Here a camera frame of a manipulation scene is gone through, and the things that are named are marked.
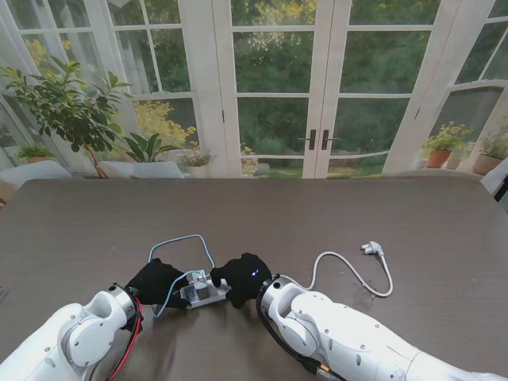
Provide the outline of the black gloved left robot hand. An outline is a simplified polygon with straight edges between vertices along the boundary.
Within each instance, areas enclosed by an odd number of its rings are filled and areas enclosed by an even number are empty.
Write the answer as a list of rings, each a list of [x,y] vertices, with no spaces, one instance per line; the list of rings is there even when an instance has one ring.
[[[171,285],[173,291],[179,291],[189,285],[183,273],[170,264],[163,263],[160,258],[155,258],[127,283],[127,287],[137,291],[137,297],[142,305],[162,306],[167,298]]]

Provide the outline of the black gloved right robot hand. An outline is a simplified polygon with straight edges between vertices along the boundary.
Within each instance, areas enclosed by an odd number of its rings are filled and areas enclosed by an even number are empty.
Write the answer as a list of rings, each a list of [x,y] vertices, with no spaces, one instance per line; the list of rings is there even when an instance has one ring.
[[[272,273],[261,258],[246,252],[222,267],[213,268],[210,277],[215,287],[220,287],[221,281],[225,280],[229,285],[226,299],[234,308],[240,309],[248,300],[257,298],[264,282],[272,278]]]

